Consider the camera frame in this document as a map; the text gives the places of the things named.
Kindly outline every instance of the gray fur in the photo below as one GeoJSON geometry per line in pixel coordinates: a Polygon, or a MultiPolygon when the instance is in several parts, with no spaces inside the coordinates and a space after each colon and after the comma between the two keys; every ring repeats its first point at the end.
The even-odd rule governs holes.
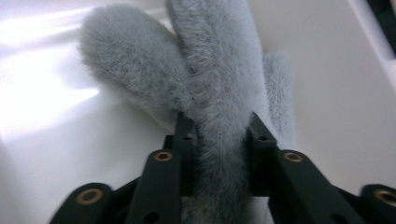
{"type": "Polygon", "coordinates": [[[272,133],[282,149],[296,150],[293,109],[294,74],[286,52],[275,51],[263,56],[272,133]]]}
{"type": "Polygon", "coordinates": [[[243,140],[255,111],[280,147],[293,146],[290,66],[280,53],[262,59],[246,1],[167,8],[177,38],[133,7],[97,8],[81,29],[83,61],[168,129],[178,111],[195,120],[199,181],[183,200],[184,223],[269,221],[266,201],[248,195],[243,140]]]}
{"type": "Polygon", "coordinates": [[[97,8],[83,22],[83,62],[162,126],[173,130],[189,107],[188,70],[175,37],[159,22],[127,5],[97,8]]]}
{"type": "Polygon", "coordinates": [[[170,0],[195,104],[201,156],[193,223],[243,223],[248,182],[243,140],[264,88],[262,48],[246,1],[170,0]]]}

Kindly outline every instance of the white surface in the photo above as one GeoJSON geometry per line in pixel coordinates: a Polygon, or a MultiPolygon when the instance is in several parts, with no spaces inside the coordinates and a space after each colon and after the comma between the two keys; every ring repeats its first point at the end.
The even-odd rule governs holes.
{"type": "MultiPolygon", "coordinates": [[[[79,24],[110,2],[1,4],[2,224],[47,223],[70,191],[89,182],[116,189],[162,146],[167,132],[80,63],[79,24]]],[[[163,1],[128,2],[166,22],[163,1]]],[[[341,188],[396,188],[395,75],[364,6],[250,2],[264,48],[285,49],[293,60],[299,149],[341,188]]]]}
{"type": "Polygon", "coordinates": [[[263,47],[293,60],[299,149],[335,186],[396,188],[396,70],[364,1],[251,2],[263,47]]]}

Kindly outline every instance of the plush toy arm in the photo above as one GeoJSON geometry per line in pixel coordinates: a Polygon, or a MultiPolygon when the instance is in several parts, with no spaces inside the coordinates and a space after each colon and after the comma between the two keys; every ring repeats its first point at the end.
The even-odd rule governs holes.
{"type": "Polygon", "coordinates": [[[83,23],[79,48],[97,79],[174,129],[191,99],[184,59],[165,27],[127,5],[99,7],[83,23]]]}

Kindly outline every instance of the gray plush toy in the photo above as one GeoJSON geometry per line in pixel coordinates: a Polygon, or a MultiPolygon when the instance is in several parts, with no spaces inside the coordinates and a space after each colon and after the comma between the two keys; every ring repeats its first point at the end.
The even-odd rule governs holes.
{"type": "Polygon", "coordinates": [[[243,140],[254,111],[280,148],[294,148],[290,63],[262,56],[245,0],[166,6],[175,35],[136,8],[97,8],[81,30],[83,61],[167,129],[179,111],[197,124],[199,180],[183,223],[270,223],[265,200],[248,193],[243,140]]]}

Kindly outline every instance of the screw hole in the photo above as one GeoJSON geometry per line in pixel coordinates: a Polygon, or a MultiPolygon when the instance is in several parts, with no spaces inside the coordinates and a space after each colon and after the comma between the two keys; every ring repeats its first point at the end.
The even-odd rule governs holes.
{"type": "Polygon", "coordinates": [[[347,224],[348,223],[347,219],[339,214],[332,214],[330,217],[332,218],[332,221],[334,223],[337,223],[337,224],[347,224]]]}
{"type": "Polygon", "coordinates": [[[76,198],[77,203],[89,205],[98,202],[103,197],[100,189],[86,189],[82,191],[76,198]]]}
{"type": "Polygon", "coordinates": [[[300,162],[303,161],[303,157],[294,152],[287,152],[283,157],[288,161],[300,162]]]}
{"type": "Polygon", "coordinates": [[[384,189],[377,189],[374,192],[375,197],[382,203],[396,207],[396,194],[384,189]]]}
{"type": "Polygon", "coordinates": [[[155,154],[154,159],[156,161],[170,161],[172,160],[173,155],[169,152],[160,152],[155,154]]]}
{"type": "Polygon", "coordinates": [[[148,213],[143,219],[143,221],[148,224],[156,223],[158,220],[160,220],[160,216],[156,212],[148,213]]]}

